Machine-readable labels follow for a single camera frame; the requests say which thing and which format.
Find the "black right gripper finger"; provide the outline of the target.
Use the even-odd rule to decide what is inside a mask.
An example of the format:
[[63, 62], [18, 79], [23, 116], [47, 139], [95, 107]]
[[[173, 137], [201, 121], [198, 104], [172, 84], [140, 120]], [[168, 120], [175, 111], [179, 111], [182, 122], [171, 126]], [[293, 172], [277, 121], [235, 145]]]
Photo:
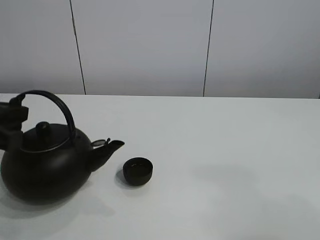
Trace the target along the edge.
[[20, 130], [8, 130], [0, 128], [0, 149], [6, 152], [17, 150], [21, 147], [23, 132]]

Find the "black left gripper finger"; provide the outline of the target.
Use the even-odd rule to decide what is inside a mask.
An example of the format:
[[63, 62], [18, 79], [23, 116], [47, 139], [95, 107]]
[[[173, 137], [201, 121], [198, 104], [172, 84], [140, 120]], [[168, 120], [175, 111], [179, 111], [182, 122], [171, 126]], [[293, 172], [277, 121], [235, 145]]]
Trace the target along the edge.
[[18, 122], [22, 123], [28, 119], [29, 108], [21, 105], [14, 105], [9, 102], [0, 103], [0, 122], [11, 123]]

